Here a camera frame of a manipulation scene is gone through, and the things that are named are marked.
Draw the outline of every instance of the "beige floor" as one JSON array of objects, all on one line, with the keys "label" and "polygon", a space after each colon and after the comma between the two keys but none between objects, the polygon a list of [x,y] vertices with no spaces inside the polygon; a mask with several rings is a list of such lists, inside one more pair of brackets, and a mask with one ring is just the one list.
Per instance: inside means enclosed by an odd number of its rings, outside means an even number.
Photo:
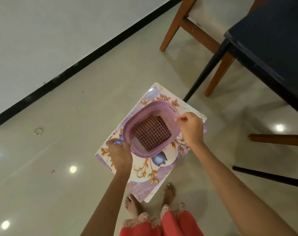
[{"label": "beige floor", "polygon": [[[0,235],[77,236],[113,175],[94,154],[155,82],[183,98],[212,54],[179,30],[159,46],[178,9],[168,11],[0,126]],[[189,104],[208,119],[205,141],[228,167],[298,178],[298,147],[249,142],[249,133],[298,134],[298,113],[235,62],[213,95]],[[33,131],[43,127],[41,136]],[[77,171],[70,173],[71,166]],[[236,173],[298,232],[298,188]],[[202,165],[190,152],[166,182],[177,188],[206,236],[238,235]],[[145,205],[153,214],[160,189]],[[115,235],[129,214],[123,205]],[[8,220],[10,226],[1,229]]]}]

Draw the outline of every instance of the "folded cloth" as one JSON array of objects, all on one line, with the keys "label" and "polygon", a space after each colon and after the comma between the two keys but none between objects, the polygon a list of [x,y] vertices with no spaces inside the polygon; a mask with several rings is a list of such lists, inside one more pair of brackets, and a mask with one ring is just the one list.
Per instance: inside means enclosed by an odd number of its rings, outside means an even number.
[{"label": "folded cloth", "polygon": [[167,125],[161,116],[150,116],[132,129],[143,147],[150,151],[171,137]]}]

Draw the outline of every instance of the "black table top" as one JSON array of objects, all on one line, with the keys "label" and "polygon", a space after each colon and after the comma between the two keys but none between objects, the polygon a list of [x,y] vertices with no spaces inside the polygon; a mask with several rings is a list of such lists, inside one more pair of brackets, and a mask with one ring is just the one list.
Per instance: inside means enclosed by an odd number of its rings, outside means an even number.
[{"label": "black table top", "polygon": [[279,85],[272,89],[298,111],[298,0],[268,0],[224,36],[268,73],[260,79]]}]

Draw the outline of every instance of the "lace trim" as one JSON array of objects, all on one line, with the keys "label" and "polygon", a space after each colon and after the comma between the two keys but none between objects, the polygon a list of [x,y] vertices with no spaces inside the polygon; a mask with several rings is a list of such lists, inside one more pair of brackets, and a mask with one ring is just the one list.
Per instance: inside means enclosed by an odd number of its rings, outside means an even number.
[{"label": "lace trim", "polygon": [[[166,212],[168,212],[170,210],[170,207],[168,205],[164,205],[162,210],[161,210],[161,214],[160,214],[160,219],[162,220],[164,214]],[[185,203],[180,203],[179,207],[176,211],[172,211],[173,215],[175,218],[178,218],[180,216],[180,214],[184,211],[187,210],[186,208],[186,204]]]},{"label": "lace trim", "polygon": [[138,218],[124,220],[123,228],[134,228],[136,225],[144,222],[151,223],[151,228],[155,228],[159,225],[159,220],[157,218],[151,220],[150,214],[143,212],[138,216]]}]

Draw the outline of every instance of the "white wall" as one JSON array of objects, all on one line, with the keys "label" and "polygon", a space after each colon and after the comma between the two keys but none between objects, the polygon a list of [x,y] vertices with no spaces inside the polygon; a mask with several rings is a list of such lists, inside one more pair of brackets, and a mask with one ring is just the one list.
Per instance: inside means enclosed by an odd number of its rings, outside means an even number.
[{"label": "white wall", "polygon": [[167,1],[0,0],[0,113]]}]

